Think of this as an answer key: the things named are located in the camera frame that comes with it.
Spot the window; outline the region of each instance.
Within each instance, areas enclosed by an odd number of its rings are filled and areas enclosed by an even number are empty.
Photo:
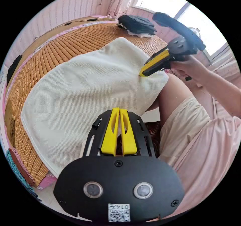
[[[190,5],[178,18],[187,27],[194,27],[200,30],[200,36],[206,45],[206,51],[213,55],[227,41],[214,23],[194,5]]]
[[[159,11],[177,19],[187,27],[198,28],[206,45],[205,53],[210,60],[227,41],[214,23],[194,5],[186,0],[135,0],[134,6]]]
[[[163,12],[174,17],[186,2],[186,0],[138,0],[136,6]]]

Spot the human hand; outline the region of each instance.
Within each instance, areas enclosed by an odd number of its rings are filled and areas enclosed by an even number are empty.
[[[194,56],[185,56],[185,61],[171,61],[171,70],[177,71],[180,76],[190,76],[194,81],[200,82],[208,69]]]

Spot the qr code sticker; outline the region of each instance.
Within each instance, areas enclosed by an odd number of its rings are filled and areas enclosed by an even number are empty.
[[[129,204],[109,204],[108,205],[109,222],[130,222]]]

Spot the beige shorts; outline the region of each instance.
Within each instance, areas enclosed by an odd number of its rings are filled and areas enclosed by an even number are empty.
[[[210,120],[195,97],[184,100],[161,129],[160,159],[174,166],[190,141]]]

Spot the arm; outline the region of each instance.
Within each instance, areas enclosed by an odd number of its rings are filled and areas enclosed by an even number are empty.
[[[241,90],[238,87],[209,70],[200,75],[199,83],[232,117],[241,118]]]
[[[241,90],[221,76],[209,71],[193,56],[185,62],[172,62],[171,67],[180,74],[189,75],[225,108],[231,116],[241,118]]]

